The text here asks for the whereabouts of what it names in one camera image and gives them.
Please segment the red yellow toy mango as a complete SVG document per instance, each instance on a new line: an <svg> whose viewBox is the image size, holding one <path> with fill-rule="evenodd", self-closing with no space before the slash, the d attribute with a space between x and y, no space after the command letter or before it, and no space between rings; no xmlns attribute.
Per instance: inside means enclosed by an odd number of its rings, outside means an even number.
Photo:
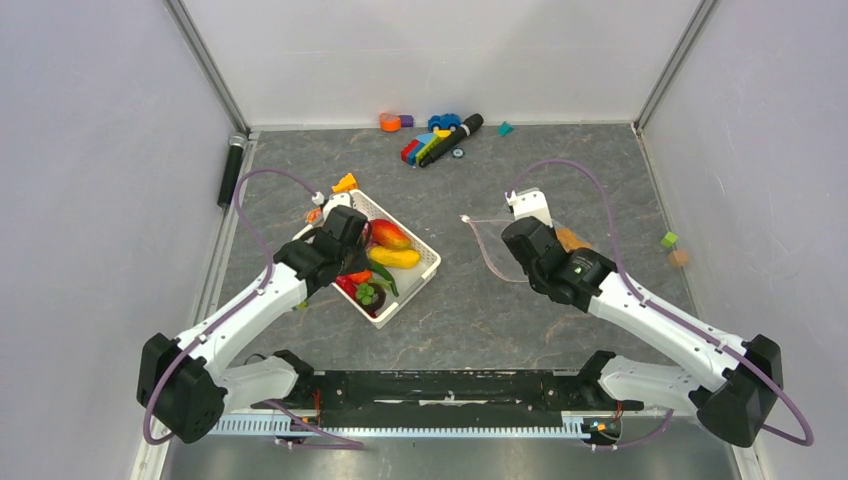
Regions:
<svg viewBox="0 0 848 480"><path fill-rule="evenodd" d="M377 245L392 250L405 250L412 246L412 240L392 221L373 219L370 221L371 240Z"/></svg>

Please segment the clear zip top bag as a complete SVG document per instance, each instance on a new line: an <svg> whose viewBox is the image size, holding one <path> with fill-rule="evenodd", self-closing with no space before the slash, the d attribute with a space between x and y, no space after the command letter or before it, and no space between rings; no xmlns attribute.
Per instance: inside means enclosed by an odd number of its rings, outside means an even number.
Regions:
<svg viewBox="0 0 848 480"><path fill-rule="evenodd" d="M487 268L500 280L508 283L527 283L527 276L501 239L501 234L512 222L510 218L475 219L461 215L463 223L471 228ZM566 227L553 221L554 230Z"/></svg>

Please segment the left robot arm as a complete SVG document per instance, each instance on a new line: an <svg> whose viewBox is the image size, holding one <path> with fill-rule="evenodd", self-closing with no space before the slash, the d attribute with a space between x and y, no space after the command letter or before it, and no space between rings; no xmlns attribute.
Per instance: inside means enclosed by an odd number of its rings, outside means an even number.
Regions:
<svg viewBox="0 0 848 480"><path fill-rule="evenodd" d="M174 338L152 336L142 348L137 383L145 440L193 443L230 411L269 400L306 405L314 381L286 359L231 363L281 315L337 277L364 269L367 224L352 207L330 208L321 226L284 244L254 282L209 318Z"/></svg>

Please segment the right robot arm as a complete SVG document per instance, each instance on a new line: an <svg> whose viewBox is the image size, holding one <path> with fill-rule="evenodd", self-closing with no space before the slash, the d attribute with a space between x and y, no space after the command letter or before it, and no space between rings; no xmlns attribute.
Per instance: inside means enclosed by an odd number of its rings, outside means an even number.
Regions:
<svg viewBox="0 0 848 480"><path fill-rule="evenodd" d="M627 330L675 363L596 353L577 382L585 405L602 408L613 399L655 404L695 415L727 443L753 445L778 399L770 386L783 384L776 342L762 334L744 340L651 298L602 254L566 251L554 229L534 217L512 222L501 238L535 292Z"/></svg>

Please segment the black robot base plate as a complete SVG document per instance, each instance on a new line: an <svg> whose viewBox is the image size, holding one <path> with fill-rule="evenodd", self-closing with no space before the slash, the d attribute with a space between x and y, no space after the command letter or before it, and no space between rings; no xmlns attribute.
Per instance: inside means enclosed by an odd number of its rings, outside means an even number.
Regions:
<svg viewBox="0 0 848 480"><path fill-rule="evenodd" d="M323 427L555 427L564 412L644 408L613 399L585 371L317 371L289 350L273 355L298 375L282 405L316 411Z"/></svg>

